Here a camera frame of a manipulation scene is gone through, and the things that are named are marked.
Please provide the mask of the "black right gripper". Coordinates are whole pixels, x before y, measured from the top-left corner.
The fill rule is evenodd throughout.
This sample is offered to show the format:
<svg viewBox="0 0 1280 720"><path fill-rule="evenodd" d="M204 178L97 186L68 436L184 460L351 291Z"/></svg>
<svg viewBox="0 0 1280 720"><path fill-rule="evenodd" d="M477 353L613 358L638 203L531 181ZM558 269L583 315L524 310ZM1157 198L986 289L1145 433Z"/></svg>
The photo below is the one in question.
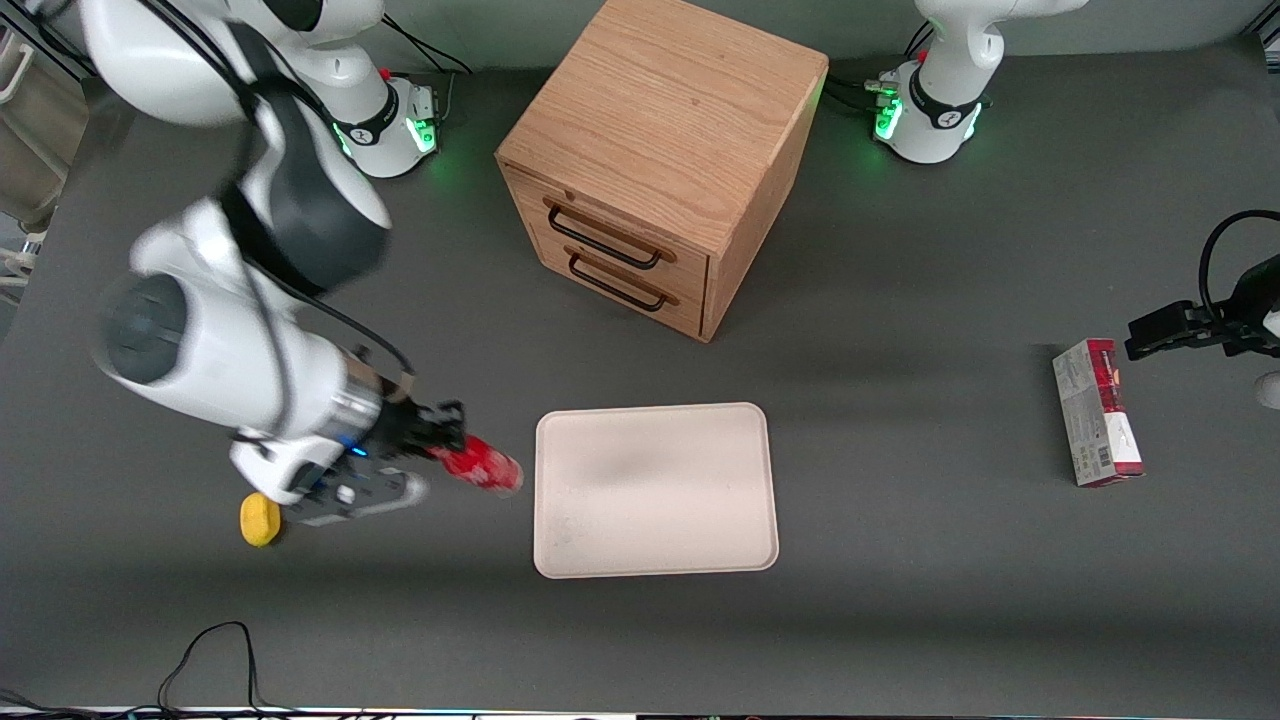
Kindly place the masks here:
<svg viewBox="0 0 1280 720"><path fill-rule="evenodd" d="M433 461L466 448L465 405L458 400L421 405L411 398L397 402L385 398L364 437L366 460L383 465L402 459Z"/></svg>

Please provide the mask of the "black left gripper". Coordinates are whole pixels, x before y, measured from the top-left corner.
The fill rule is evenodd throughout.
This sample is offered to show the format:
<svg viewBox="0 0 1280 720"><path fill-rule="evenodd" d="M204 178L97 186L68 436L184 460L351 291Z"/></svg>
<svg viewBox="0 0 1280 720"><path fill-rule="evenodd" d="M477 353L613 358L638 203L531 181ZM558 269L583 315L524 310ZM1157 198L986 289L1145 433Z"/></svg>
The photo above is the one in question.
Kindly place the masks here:
<svg viewBox="0 0 1280 720"><path fill-rule="evenodd" d="M1224 320L1231 338L1224 355L1260 354L1279 357L1279 255L1249 268L1224 302ZM1175 348L1204 348L1226 338L1215 320L1213 305L1179 300L1128 323L1125 352L1130 361Z"/></svg>

